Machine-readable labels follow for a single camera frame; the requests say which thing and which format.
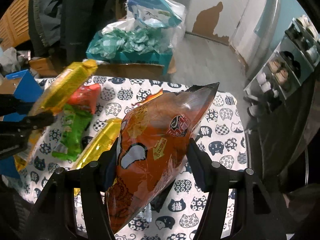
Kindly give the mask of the long yellow biscuit pack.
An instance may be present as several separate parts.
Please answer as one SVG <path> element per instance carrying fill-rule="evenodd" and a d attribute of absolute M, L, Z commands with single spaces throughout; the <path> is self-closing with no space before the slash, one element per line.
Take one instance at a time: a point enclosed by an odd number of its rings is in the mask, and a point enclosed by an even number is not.
<path fill-rule="evenodd" d="M 40 98 L 34 103 L 30 116 L 51 111 L 57 115 L 67 103 L 72 94 L 98 69 L 95 60 L 89 59 L 84 62 L 73 62 L 63 70 L 52 84 L 46 88 Z M 29 163 L 37 141 L 42 135 L 42 129 L 32 131 L 27 140 L 27 149 L 14 155 L 15 166 L 21 172 Z"/>

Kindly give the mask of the green pea snack bag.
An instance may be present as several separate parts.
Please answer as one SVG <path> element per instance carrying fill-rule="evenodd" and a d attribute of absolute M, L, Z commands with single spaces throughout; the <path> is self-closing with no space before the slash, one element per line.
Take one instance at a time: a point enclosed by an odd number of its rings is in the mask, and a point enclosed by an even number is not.
<path fill-rule="evenodd" d="M 61 140 L 53 150 L 52 156 L 60 160 L 76 161 L 83 150 L 82 134 L 92 117 L 93 115 L 89 111 L 65 104 Z"/>

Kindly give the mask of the red snack bag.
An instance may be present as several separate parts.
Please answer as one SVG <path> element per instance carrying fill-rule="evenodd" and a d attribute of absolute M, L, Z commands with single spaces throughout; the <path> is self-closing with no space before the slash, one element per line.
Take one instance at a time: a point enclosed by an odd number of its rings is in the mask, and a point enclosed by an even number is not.
<path fill-rule="evenodd" d="M 76 108 L 88 111 L 91 114 L 95 113 L 97 99 L 101 93 L 101 87 L 98 83 L 89 86 L 79 87 L 72 96 L 68 99 L 67 103 Z"/>

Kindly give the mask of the large orange chips bag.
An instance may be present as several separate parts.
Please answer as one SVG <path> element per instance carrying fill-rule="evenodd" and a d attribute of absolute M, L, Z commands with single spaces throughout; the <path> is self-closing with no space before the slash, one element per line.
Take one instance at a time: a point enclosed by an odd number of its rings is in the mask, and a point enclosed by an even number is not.
<path fill-rule="evenodd" d="M 116 146 L 116 177 L 106 194 L 114 233 L 178 175 L 189 140 L 196 138 L 218 87 L 212 83 L 166 92 L 125 115 Z"/>

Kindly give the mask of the small orange snack packet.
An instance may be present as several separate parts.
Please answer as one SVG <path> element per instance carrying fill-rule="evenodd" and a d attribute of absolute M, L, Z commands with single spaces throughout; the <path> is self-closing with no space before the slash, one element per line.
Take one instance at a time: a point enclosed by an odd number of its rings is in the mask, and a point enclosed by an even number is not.
<path fill-rule="evenodd" d="M 141 105 L 143 105 L 143 104 L 145 104 L 145 103 L 147 103 L 147 102 L 149 102 L 149 101 L 151 101 L 151 100 L 153 100 L 153 99 L 161 96 L 162 94 L 163 94 L 163 89 L 160 89 L 157 93 L 148 95 L 148 96 L 146 97 L 146 99 L 144 99 L 144 100 L 141 101 L 141 102 L 137 102 L 137 103 L 135 103 L 135 104 L 132 104 L 132 106 L 133 106 L 133 107 L 141 106 Z"/>

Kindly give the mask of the blue cardboard box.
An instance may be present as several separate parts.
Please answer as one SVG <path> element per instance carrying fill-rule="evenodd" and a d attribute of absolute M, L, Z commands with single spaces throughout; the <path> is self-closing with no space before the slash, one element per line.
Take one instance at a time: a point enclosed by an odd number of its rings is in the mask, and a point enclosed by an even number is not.
<path fill-rule="evenodd" d="M 43 93 L 43 89 L 36 82 L 29 70 L 8 74 L 1 83 L 1 94 L 13 95 L 23 102 L 36 102 Z M 14 157 L 1 160 L 1 175 L 18 178 Z"/>

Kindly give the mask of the grey white clothes pile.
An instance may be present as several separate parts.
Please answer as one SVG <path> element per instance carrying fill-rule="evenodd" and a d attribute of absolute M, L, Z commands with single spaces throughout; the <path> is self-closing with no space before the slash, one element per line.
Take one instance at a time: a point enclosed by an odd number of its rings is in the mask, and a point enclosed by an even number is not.
<path fill-rule="evenodd" d="M 17 51 L 15 48 L 8 48 L 1 55 L 1 74 L 6 76 L 11 73 L 19 72 L 28 58 Z"/>

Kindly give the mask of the wooden louvered door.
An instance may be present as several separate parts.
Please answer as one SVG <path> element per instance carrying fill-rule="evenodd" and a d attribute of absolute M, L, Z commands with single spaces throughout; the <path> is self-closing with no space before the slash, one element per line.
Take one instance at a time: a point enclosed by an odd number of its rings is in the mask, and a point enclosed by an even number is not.
<path fill-rule="evenodd" d="M 29 0 L 14 0 L 1 18 L 1 49 L 16 47 L 29 41 Z"/>

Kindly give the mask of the dark hanging coats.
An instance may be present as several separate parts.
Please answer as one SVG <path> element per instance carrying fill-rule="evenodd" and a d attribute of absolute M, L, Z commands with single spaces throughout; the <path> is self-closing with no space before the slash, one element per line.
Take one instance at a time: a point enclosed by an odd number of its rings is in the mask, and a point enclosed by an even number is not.
<path fill-rule="evenodd" d="M 29 0 L 29 37 L 35 57 L 80 62 L 97 31 L 116 19 L 126 0 Z"/>

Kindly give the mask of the brown cardboard box floor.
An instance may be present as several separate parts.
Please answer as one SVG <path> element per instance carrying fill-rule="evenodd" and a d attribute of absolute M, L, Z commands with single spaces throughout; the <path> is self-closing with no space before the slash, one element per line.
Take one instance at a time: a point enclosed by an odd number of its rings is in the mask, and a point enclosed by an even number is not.
<path fill-rule="evenodd" d="M 137 62 L 107 62 L 97 60 L 98 70 L 96 75 L 109 77 L 125 77 L 128 79 L 150 79 L 164 81 L 169 75 L 176 73 L 175 58 L 165 66 L 159 60 Z"/>

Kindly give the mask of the teal cloth in box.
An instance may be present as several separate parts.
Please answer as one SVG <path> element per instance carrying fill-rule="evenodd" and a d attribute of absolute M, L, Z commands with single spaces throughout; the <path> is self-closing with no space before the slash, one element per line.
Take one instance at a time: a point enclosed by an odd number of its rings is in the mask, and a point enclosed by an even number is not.
<path fill-rule="evenodd" d="M 116 28 L 105 34 L 97 32 L 86 55 L 89 59 L 109 63 L 146 63 L 168 67 L 172 49 L 160 29 L 124 31 Z"/>

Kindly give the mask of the shoe rack with shoes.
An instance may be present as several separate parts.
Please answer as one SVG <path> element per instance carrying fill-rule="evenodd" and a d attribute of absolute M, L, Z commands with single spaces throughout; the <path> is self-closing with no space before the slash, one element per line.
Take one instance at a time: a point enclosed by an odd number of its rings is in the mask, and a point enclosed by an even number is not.
<path fill-rule="evenodd" d="M 308 18 L 293 18 L 276 48 L 244 88 L 249 116 L 274 112 L 319 64 L 319 32 Z"/>

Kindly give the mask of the blue plastic bag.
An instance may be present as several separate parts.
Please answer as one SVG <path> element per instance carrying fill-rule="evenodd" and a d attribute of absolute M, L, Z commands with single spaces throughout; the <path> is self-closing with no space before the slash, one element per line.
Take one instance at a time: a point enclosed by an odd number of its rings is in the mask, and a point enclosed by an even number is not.
<path fill-rule="evenodd" d="M 185 30 L 186 7 L 173 0 L 127 0 L 126 12 L 146 27 Z"/>

